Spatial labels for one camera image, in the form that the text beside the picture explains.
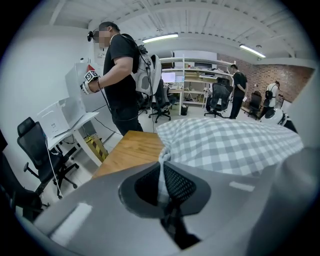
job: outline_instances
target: red brick wall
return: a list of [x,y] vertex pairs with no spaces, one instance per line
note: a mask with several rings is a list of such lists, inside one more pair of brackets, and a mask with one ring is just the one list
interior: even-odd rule
[[[283,95],[286,101],[292,102],[307,84],[314,71],[312,68],[303,66],[253,65],[219,53],[217,54],[217,60],[231,63],[236,61],[237,67],[246,75],[248,80],[247,96],[249,98],[254,91],[259,91],[264,96],[267,86],[277,80],[280,83],[279,94]],[[217,66],[217,68],[226,70],[223,66]]]

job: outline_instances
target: ceiling light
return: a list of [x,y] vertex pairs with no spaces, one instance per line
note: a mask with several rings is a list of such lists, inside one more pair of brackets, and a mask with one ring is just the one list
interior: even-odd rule
[[150,42],[154,42],[154,41],[158,41],[158,40],[169,39],[169,38],[177,38],[177,37],[178,37],[177,33],[175,33],[175,34],[166,34],[166,35],[153,37],[153,38],[150,38],[150,39],[145,39],[145,40],[142,40],[142,42],[144,42],[146,44],[146,43],[150,43]]
[[249,48],[248,46],[245,46],[245,45],[243,45],[243,44],[240,44],[240,48],[243,48],[243,49],[245,49],[245,50],[247,50],[247,51],[249,51],[249,52],[251,52],[251,53],[253,53],[253,54],[255,54],[255,55],[258,55],[258,56],[261,57],[261,58],[265,58],[265,57],[266,57],[266,56],[264,56],[262,53],[257,52],[256,50],[251,49],[251,48]]

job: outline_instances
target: desk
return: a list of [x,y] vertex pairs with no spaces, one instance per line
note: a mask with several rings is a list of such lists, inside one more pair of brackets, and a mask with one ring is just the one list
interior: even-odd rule
[[106,157],[92,178],[158,161],[163,147],[158,134],[130,130]]
[[95,118],[99,113],[98,112],[90,112],[90,113],[85,113],[79,120],[78,122],[75,123],[75,125],[65,131],[64,133],[61,133],[53,138],[48,138],[47,143],[48,143],[48,148],[49,150],[52,150],[59,142],[61,142],[63,139],[66,137],[73,135],[76,141],[80,144],[81,148],[84,150],[84,152],[94,161],[94,163],[97,166],[101,165],[101,161],[99,158],[96,157],[96,155],[92,152],[90,147],[87,145],[85,140],[83,139],[82,135],[79,132],[79,129],[88,121],[91,119]]
[[182,101],[184,98],[184,92],[185,92],[184,89],[176,89],[176,90],[170,89],[169,90],[170,94],[180,94],[180,97],[179,97],[179,116],[181,116],[181,107],[182,107]]

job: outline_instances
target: man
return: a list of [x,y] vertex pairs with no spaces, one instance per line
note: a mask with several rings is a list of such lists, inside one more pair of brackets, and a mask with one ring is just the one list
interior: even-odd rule
[[230,114],[230,119],[236,119],[245,95],[248,90],[247,77],[238,70],[238,67],[233,64],[231,65],[231,73],[233,74],[234,88],[232,92],[232,110]]
[[120,34],[113,22],[99,25],[98,42],[101,48],[108,47],[103,67],[103,76],[89,83],[92,92],[104,88],[112,114],[112,121],[124,136],[128,131],[143,129],[138,121],[136,82],[131,76],[139,66],[139,52],[133,38]]
[[268,85],[265,91],[272,92],[272,99],[270,100],[269,105],[263,106],[260,119],[269,111],[275,108],[276,105],[276,98],[278,98],[278,91],[280,89],[280,83],[278,81],[275,81]]

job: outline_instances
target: computer monitor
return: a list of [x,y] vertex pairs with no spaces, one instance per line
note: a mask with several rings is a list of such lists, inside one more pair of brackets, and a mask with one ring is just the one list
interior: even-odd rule
[[185,82],[185,76],[184,75],[177,75],[175,77],[175,82],[176,83],[184,83]]
[[161,74],[164,83],[174,83],[176,81],[175,72],[165,72]]

